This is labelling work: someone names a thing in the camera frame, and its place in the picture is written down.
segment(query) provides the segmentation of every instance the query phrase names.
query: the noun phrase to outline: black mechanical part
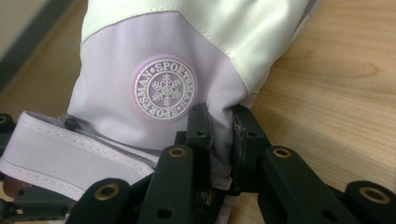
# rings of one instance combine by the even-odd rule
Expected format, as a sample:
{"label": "black mechanical part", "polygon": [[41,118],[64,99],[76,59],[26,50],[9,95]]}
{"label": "black mechanical part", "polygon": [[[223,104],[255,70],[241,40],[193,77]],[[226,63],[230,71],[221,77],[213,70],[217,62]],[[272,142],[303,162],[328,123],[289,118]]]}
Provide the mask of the black mechanical part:
{"label": "black mechanical part", "polygon": [[90,186],[67,219],[67,224],[119,223],[130,193],[129,184],[120,179],[105,179]]}
{"label": "black mechanical part", "polygon": [[194,201],[194,224],[214,224],[224,202],[227,190],[197,191]]}
{"label": "black mechanical part", "polygon": [[74,132],[76,129],[81,129],[81,127],[79,126],[78,122],[75,119],[65,119],[64,127],[72,132]]}
{"label": "black mechanical part", "polygon": [[376,183],[349,183],[343,202],[362,224],[396,223],[396,195]]}
{"label": "black mechanical part", "polygon": [[257,169],[259,207],[266,223],[359,223],[293,150],[265,149]]}
{"label": "black mechanical part", "polygon": [[210,118],[206,104],[193,106],[189,111],[186,145],[194,151],[194,178],[199,190],[211,189]]}
{"label": "black mechanical part", "polygon": [[187,132],[176,132],[175,145],[186,145]]}
{"label": "black mechanical part", "polygon": [[130,187],[128,201],[123,208],[119,223],[136,223],[152,176],[153,174],[148,175]]}
{"label": "black mechanical part", "polygon": [[3,156],[4,150],[14,132],[16,123],[9,114],[0,113],[0,157]]}
{"label": "black mechanical part", "polygon": [[232,178],[234,191],[258,192],[256,160],[271,146],[259,122],[241,105],[233,111]]}
{"label": "black mechanical part", "polygon": [[137,223],[192,223],[193,152],[175,145],[163,150]]}
{"label": "black mechanical part", "polygon": [[13,203],[0,202],[0,223],[64,220],[75,202],[61,194],[36,186],[22,189]]}

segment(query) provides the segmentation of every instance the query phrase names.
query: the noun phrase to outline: stitching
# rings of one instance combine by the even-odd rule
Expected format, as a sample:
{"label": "stitching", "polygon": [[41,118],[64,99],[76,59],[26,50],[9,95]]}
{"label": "stitching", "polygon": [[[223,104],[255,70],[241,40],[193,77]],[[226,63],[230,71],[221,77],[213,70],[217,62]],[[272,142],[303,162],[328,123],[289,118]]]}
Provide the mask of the stitching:
{"label": "stitching", "polygon": [[69,189],[69,190],[72,190],[72,191],[74,191],[74,192],[76,192],[76,193],[81,193],[80,190],[77,190],[77,189],[74,189],[74,188],[72,188],[72,187],[69,187],[69,186],[67,186],[66,184],[63,184],[62,182],[58,182],[58,181],[56,181],[56,180],[49,179],[49,178],[45,177],[45,175],[42,175],[42,174],[39,175],[39,174],[37,174],[37,173],[28,172],[26,169],[23,169],[23,170],[22,170],[22,168],[16,168],[16,167],[14,167],[14,166],[16,166],[16,165],[12,164],[12,163],[9,162],[9,161],[4,160],[4,162],[1,162],[1,163],[3,163],[3,165],[5,165],[6,167],[8,167],[9,169],[14,170],[14,171],[17,171],[17,172],[19,172],[19,173],[21,173],[21,174],[23,174],[23,175],[29,175],[29,176],[32,177],[32,178],[45,180],[45,181],[50,182],[50,183],[52,183],[52,184],[54,184],[54,185],[57,185],[57,186],[59,186],[59,187],[61,187],[61,188]]}
{"label": "stitching", "polygon": [[84,32],[83,36],[81,37],[81,45],[83,42],[85,42],[91,35],[98,33],[99,31],[101,31],[102,29],[106,28],[107,26],[111,26],[113,24],[116,24],[118,22],[121,21],[125,21],[128,18],[131,17],[137,17],[137,16],[141,16],[144,14],[148,14],[148,13],[153,13],[153,12],[162,12],[165,10],[178,10],[180,11],[181,7],[152,7],[152,8],[148,8],[146,10],[140,10],[140,11],[136,11],[133,13],[126,13],[123,16],[117,15],[114,17],[114,19],[109,19],[106,20],[106,22],[99,22],[98,25],[93,26],[91,29],[87,29],[87,32]]}
{"label": "stitching", "polygon": [[147,172],[146,172],[145,170],[143,170],[141,167],[139,167],[139,166],[137,166],[137,165],[135,165],[135,164],[132,164],[132,163],[129,162],[129,161],[125,161],[125,160],[123,160],[123,159],[121,159],[121,158],[119,158],[119,157],[117,157],[117,156],[115,156],[115,155],[111,155],[110,153],[107,153],[107,152],[105,152],[105,151],[103,151],[103,150],[101,150],[101,149],[99,149],[99,148],[96,148],[96,147],[93,147],[93,146],[88,145],[88,144],[86,144],[86,143],[80,142],[80,141],[78,141],[78,140],[76,140],[76,139],[74,139],[74,138],[70,138],[70,137],[61,135],[61,134],[59,134],[59,133],[52,132],[52,131],[50,131],[50,130],[45,130],[45,129],[41,128],[41,127],[35,126],[35,125],[32,124],[32,123],[28,123],[28,122],[26,122],[26,121],[25,121],[25,123],[28,124],[31,128],[38,129],[38,130],[41,131],[41,132],[45,132],[45,133],[49,133],[49,134],[52,134],[52,135],[56,135],[56,136],[58,136],[58,137],[61,137],[61,138],[63,138],[63,139],[66,139],[66,140],[68,140],[68,141],[72,141],[72,142],[74,142],[74,143],[77,144],[77,145],[81,145],[81,146],[83,146],[83,147],[88,147],[88,148],[90,148],[91,150],[97,151],[97,153],[98,153],[99,155],[102,155],[102,156],[104,156],[104,157],[107,157],[107,158],[110,158],[110,157],[111,157],[111,158],[113,158],[113,159],[117,159],[117,161],[119,161],[120,163],[123,163],[124,165],[131,165],[131,166],[133,166],[135,169],[139,170],[143,175],[147,175]]}
{"label": "stitching", "polygon": [[247,76],[245,75],[244,71],[240,68],[240,65],[238,61],[233,57],[230,51],[228,51],[228,47],[224,46],[224,44],[219,44],[214,38],[212,38],[208,33],[204,31],[204,29],[197,23],[197,21],[194,21],[189,13],[186,10],[183,10],[181,7],[178,9],[179,13],[183,15],[183,17],[189,22],[189,24],[195,28],[195,30],[198,31],[204,38],[206,38],[209,42],[211,42],[216,48],[218,48],[221,52],[223,52],[232,62],[233,67],[236,69],[238,72],[239,76],[242,78],[244,81],[245,85],[247,86],[247,91],[251,92],[250,87],[248,85],[248,79]]}

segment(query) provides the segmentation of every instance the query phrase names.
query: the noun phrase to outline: embroidered logo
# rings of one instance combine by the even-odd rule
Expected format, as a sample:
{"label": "embroidered logo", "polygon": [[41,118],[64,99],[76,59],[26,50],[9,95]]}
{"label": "embroidered logo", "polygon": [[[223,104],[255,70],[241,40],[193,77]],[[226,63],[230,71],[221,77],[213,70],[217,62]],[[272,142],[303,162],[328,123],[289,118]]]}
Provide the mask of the embroidered logo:
{"label": "embroidered logo", "polygon": [[175,57],[146,65],[134,82],[134,97],[145,115],[156,120],[178,119],[190,108],[196,91],[195,75]]}

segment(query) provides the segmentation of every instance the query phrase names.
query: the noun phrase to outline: seam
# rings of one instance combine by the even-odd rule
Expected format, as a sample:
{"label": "seam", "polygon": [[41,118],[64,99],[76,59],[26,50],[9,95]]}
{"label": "seam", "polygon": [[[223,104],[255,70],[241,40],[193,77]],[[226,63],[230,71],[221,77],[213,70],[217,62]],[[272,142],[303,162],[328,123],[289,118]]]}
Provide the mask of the seam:
{"label": "seam", "polygon": [[76,186],[74,186],[74,187],[77,188],[77,189],[74,189],[72,187],[67,186],[67,185],[72,185],[70,183],[67,183],[67,185],[66,185],[66,184],[62,183],[63,182],[62,180],[57,180],[57,179],[54,180],[54,177],[49,177],[47,175],[43,175],[43,174],[28,170],[26,168],[22,168],[22,167],[20,167],[18,165],[15,165],[15,164],[13,164],[13,163],[5,160],[5,159],[0,160],[0,163],[2,165],[6,166],[8,169],[17,171],[17,172],[19,172],[19,173],[21,173],[23,175],[29,175],[30,177],[32,177],[34,179],[47,181],[48,183],[54,184],[54,185],[59,186],[59,187],[61,187],[63,189],[72,190],[75,193],[81,193],[83,191],[83,189],[77,190],[77,189],[79,189],[79,187],[76,187]]}
{"label": "seam", "polygon": [[248,94],[251,94],[253,92],[253,89],[248,84],[248,77],[246,76],[246,73],[244,72],[244,70],[241,69],[241,66],[240,66],[238,60],[236,60],[235,57],[231,54],[231,52],[228,51],[229,48],[227,48],[224,45],[219,44],[214,38],[212,38],[207,32],[205,32],[205,30],[202,28],[202,26],[197,21],[193,20],[191,18],[191,16],[189,15],[189,13],[183,9],[183,7],[152,7],[152,8],[137,11],[134,13],[126,13],[122,17],[117,15],[116,17],[114,17],[113,20],[110,19],[107,22],[101,22],[98,25],[92,27],[91,29],[87,29],[87,32],[84,32],[84,35],[81,37],[80,45],[82,46],[82,44],[91,35],[94,35],[94,34],[100,32],[101,30],[107,28],[108,26],[114,25],[121,21],[125,21],[125,20],[131,19],[133,17],[137,17],[137,16],[144,16],[149,13],[169,12],[169,11],[179,12],[199,34],[201,34],[205,39],[207,39],[216,48],[218,48],[221,52],[223,52],[230,59],[231,63],[233,64],[233,67],[235,68],[235,70],[237,71],[237,73],[239,74],[239,76],[241,77],[243,82],[245,83]]}
{"label": "seam", "polygon": [[132,167],[135,168],[137,171],[140,171],[140,174],[148,175],[147,172],[146,172],[145,170],[143,170],[141,167],[139,167],[139,166],[137,166],[137,165],[135,165],[135,164],[133,164],[133,163],[131,163],[131,162],[129,162],[129,161],[125,161],[125,160],[121,159],[120,157],[118,157],[118,156],[116,156],[116,155],[112,155],[112,154],[110,154],[110,153],[108,153],[108,152],[105,152],[105,151],[103,151],[102,149],[99,149],[99,148],[97,148],[97,147],[93,147],[93,146],[91,146],[91,145],[89,145],[89,144],[86,144],[86,143],[84,143],[84,142],[78,141],[77,139],[70,138],[70,137],[61,135],[61,134],[59,134],[59,133],[50,131],[50,130],[46,130],[46,129],[44,129],[44,128],[38,127],[38,126],[36,126],[36,125],[34,125],[34,124],[32,124],[32,123],[26,122],[26,121],[25,121],[24,123],[27,124],[27,125],[29,126],[29,128],[37,129],[37,130],[39,130],[39,131],[41,131],[41,132],[45,132],[45,133],[48,133],[48,134],[51,134],[51,135],[56,135],[57,137],[66,139],[68,142],[72,142],[72,144],[80,145],[81,147],[85,147],[85,148],[87,148],[89,151],[91,151],[91,152],[93,152],[93,153],[96,153],[97,155],[103,156],[103,157],[108,158],[108,159],[113,159],[113,161],[122,163],[122,164],[124,164],[124,165],[126,165],[126,166],[129,166],[129,167],[132,166]]}

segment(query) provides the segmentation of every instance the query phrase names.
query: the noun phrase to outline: glove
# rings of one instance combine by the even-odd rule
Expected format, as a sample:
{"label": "glove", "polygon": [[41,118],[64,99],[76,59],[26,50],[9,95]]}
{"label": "glove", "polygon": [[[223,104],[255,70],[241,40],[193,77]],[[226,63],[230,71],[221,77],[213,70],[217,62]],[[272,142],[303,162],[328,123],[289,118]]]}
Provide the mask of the glove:
{"label": "glove", "polygon": [[23,112],[0,170],[74,200],[106,177],[133,184],[206,103],[212,186],[228,189],[230,107],[252,106],[317,1],[90,1],[66,118]]}

